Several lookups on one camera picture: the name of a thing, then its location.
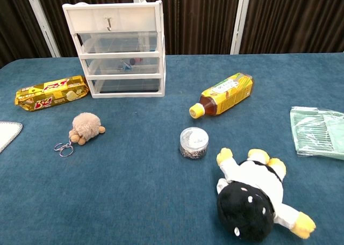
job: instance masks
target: plastic bottle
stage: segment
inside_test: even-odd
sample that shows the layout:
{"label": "plastic bottle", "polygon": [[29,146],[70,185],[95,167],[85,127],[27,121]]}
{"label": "plastic bottle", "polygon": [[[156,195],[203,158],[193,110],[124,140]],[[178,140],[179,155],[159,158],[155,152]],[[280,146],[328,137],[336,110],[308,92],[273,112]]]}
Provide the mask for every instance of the plastic bottle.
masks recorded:
{"label": "plastic bottle", "polygon": [[236,73],[203,91],[199,103],[190,108],[190,115],[197,119],[205,114],[221,114],[248,97],[252,87],[253,78],[251,76]]}

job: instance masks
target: blue tablecloth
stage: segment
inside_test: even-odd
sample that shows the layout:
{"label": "blue tablecloth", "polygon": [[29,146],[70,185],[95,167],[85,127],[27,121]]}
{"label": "blue tablecloth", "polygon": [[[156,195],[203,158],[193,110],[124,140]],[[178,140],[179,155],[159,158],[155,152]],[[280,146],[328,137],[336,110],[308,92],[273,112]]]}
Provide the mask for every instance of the blue tablecloth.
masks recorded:
{"label": "blue tablecloth", "polygon": [[[200,93],[242,71],[252,95],[216,117],[193,120]],[[24,111],[19,88],[82,75],[78,58],[25,59],[0,70],[0,120],[24,128],[0,154],[0,244],[246,244],[229,235],[216,209],[222,147],[237,162],[265,149],[287,166],[284,202],[317,229],[306,242],[275,225],[263,244],[342,244],[344,162],[296,155],[292,106],[344,112],[344,54],[167,56],[163,98],[92,99]],[[73,118],[97,114],[106,133],[61,158]],[[205,158],[179,151],[183,129],[210,138]]]}

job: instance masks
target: fluffy plush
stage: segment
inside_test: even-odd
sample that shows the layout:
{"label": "fluffy plush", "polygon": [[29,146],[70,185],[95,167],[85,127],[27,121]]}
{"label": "fluffy plush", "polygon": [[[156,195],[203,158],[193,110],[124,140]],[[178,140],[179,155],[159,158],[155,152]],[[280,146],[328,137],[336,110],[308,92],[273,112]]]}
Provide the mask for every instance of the fluffy plush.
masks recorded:
{"label": "fluffy plush", "polygon": [[237,164],[232,151],[223,148],[217,163],[225,175],[217,184],[217,209],[221,223],[238,238],[262,241],[274,223],[307,239],[316,228],[306,214],[282,203],[286,166],[263,150],[251,149]]}
{"label": "fluffy plush", "polygon": [[99,133],[104,133],[105,127],[101,120],[93,113],[83,112],[73,120],[73,129],[69,131],[69,138],[73,143],[85,144]]}

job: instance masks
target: drawer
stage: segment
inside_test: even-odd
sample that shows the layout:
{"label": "drawer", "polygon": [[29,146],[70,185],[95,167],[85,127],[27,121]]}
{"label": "drawer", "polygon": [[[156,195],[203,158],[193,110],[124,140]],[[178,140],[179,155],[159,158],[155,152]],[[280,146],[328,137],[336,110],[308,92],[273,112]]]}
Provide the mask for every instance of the drawer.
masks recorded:
{"label": "drawer", "polygon": [[83,53],[153,52],[157,32],[78,34]]}
{"label": "drawer", "polygon": [[69,16],[72,34],[156,31],[155,9],[152,6],[140,8],[79,8],[68,9],[65,13]]}
{"label": "drawer", "polygon": [[89,75],[158,74],[159,58],[88,59]]}
{"label": "drawer", "polygon": [[95,93],[158,92],[160,79],[92,80]]}

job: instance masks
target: bottle label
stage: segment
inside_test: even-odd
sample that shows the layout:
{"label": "bottle label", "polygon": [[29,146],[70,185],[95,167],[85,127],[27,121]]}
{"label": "bottle label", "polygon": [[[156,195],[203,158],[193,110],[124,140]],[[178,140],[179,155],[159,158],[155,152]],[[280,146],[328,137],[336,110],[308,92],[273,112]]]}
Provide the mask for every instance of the bottle label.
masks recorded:
{"label": "bottle label", "polygon": [[217,105],[216,114],[220,114],[248,97],[251,93],[252,86],[253,80],[251,76],[236,73],[205,90],[202,95],[211,97],[215,101]]}

